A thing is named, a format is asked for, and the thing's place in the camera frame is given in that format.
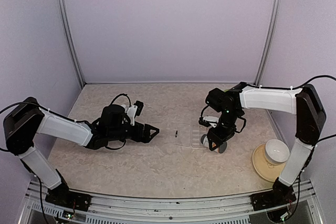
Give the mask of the clear plastic pill organizer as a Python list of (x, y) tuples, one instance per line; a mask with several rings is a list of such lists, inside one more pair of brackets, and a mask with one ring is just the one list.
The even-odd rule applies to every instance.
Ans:
[(175, 143), (182, 147), (203, 148), (201, 137), (207, 128), (199, 124), (178, 123), (175, 128)]

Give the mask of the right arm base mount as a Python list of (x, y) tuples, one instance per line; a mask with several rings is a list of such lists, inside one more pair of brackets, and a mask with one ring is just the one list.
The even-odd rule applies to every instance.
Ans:
[(297, 200), (293, 186), (286, 186), (278, 179), (274, 182), (271, 190), (254, 193), (250, 198), (254, 211), (285, 205)]

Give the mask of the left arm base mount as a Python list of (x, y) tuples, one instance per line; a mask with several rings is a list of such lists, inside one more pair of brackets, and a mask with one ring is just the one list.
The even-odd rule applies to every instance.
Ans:
[(88, 211), (91, 195), (78, 193), (62, 185), (48, 189), (45, 201), (72, 210)]

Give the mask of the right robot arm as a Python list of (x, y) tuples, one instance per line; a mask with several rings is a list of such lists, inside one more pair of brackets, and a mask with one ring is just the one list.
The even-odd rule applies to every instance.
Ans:
[(219, 113), (219, 117), (199, 117), (199, 124), (207, 127), (211, 151), (219, 148), (235, 134), (240, 133), (236, 121), (246, 121), (247, 109), (263, 109), (271, 116), (283, 140), (288, 141), (291, 129), (293, 140), (289, 159), (276, 179), (279, 184), (269, 192), (273, 205), (281, 204), (289, 196), (289, 187), (309, 163), (323, 131), (327, 114), (315, 86), (308, 83), (299, 87), (264, 87), (240, 82), (228, 90), (214, 88), (208, 92), (205, 104)]

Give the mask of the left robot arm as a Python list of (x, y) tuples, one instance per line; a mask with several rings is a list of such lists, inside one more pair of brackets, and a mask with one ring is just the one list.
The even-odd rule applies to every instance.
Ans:
[(143, 103), (118, 105), (111, 102), (93, 122), (78, 121), (41, 106), (33, 97), (8, 106), (12, 111), (4, 117), (3, 129), (7, 152), (19, 157), (27, 169), (36, 175), (60, 204), (73, 201), (73, 193), (60, 172), (48, 163), (34, 144), (37, 134), (49, 135), (73, 142), (90, 150), (108, 148), (109, 142), (127, 140), (149, 143), (160, 130), (135, 120)]

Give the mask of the orange grey-capped pill bottle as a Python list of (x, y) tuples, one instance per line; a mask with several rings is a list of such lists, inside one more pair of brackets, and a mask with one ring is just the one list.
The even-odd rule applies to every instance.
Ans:
[(217, 153), (224, 153), (227, 149), (227, 142), (224, 142), (222, 145), (217, 145), (214, 142), (210, 142), (207, 135), (203, 134), (200, 138), (200, 143), (207, 147), (211, 151), (216, 151)]

